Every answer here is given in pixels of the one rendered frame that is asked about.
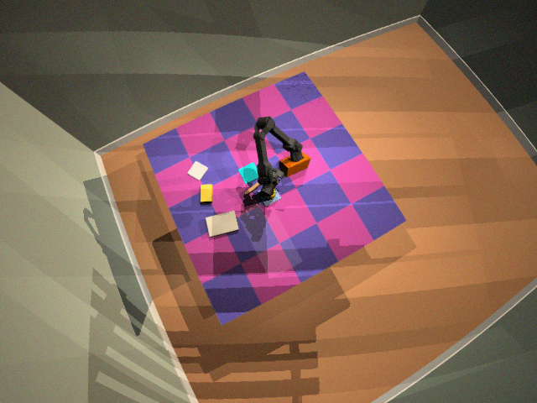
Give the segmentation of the yellow block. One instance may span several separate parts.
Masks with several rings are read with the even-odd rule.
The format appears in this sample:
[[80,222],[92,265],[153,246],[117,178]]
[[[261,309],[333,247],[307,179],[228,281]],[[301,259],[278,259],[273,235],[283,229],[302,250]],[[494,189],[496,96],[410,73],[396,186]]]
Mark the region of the yellow block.
[[212,202],[213,185],[201,185],[201,203]]

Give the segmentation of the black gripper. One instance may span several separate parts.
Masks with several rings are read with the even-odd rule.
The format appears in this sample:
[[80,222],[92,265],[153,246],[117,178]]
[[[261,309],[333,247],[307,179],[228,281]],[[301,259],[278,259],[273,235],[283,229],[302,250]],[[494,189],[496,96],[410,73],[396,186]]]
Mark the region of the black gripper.
[[[280,179],[282,179],[282,178],[284,177],[284,172],[281,171],[281,170],[279,170],[279,169],[277,169],[277,170],[278,170],[278,171],[277,171],[277,176],[278,176],[278,178],[277,178],[277,182],[276,182],[275,184],[273,184],[273,185],[274,185],[274,188],[280,183]],[[280,179],[279,179],[279,178],[280,178]],[[265,198],[266,200],[269,199],[268,196],[264,196],[264,195],[262,195],[262,194],[261,194],[261,191],[259,192],[259,195],[260,195],[261,197]]]

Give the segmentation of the brown flat bar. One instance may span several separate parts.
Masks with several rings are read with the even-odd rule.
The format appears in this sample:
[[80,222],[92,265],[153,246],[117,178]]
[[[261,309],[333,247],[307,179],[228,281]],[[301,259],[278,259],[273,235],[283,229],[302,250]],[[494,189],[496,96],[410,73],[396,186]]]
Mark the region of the brown flat bar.
[[247,196],[248,194],[250,194],[252,191],[254,191],[259,186],[260,186],[260,184],[256,183],[254,186],[252,186],[250,189],[248,189],[246,192],[244,192],[244,195]]

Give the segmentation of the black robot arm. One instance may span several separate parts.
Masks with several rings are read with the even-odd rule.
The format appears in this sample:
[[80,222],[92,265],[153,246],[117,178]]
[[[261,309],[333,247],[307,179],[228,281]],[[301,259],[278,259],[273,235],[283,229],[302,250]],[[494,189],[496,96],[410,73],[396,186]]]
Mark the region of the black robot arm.
[[[259,132],[259,129],[262,129]],[[288,137],[281,129],[275,125],[275,121],[271,117],[258,118],[254,126],[253,138],[255,139],[257,154],[258,154],[258,184],[263,185],[261,194],[271,197],[274,190],[274,185],[277,182],[277,169],[272,168],[268,160],[265,136],[270,132],[276,139],[283,143],[283,148],[290,152],[291,160],[298,162],[304,159],[302,154],[303,144],[298,140]]]

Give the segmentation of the cream flat square tile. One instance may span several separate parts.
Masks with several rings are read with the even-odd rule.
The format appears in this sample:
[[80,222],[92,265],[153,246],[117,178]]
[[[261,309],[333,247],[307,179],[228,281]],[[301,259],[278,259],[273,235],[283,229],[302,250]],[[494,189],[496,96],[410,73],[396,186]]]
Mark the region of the cream flat square tile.
[[195,161],[187,174],[195,177],[197,180],[200,180],[207,170],[208,167],[205,167],[204,165],[201,165],[200,163]]

